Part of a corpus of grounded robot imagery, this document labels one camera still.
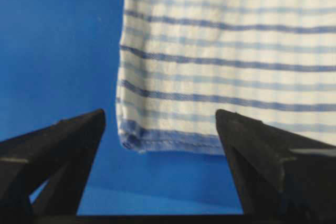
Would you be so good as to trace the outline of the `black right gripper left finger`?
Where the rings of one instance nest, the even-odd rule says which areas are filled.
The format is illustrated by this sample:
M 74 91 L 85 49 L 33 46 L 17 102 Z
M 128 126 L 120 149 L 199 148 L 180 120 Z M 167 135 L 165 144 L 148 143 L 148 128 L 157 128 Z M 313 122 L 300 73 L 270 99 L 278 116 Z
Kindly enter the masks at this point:
M 1 223 L 95 223 L 78 217 L 106 126 L 98 109 L 1 142 Z

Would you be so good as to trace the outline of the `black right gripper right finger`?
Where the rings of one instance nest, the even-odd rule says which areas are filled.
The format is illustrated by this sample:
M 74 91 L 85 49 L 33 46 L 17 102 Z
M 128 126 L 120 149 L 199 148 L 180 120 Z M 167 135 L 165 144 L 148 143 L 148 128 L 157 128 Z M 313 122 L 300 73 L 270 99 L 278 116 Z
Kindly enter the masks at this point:
M 218 110 L 216 129 L 244 217 L 335 223 L 335 147 Z

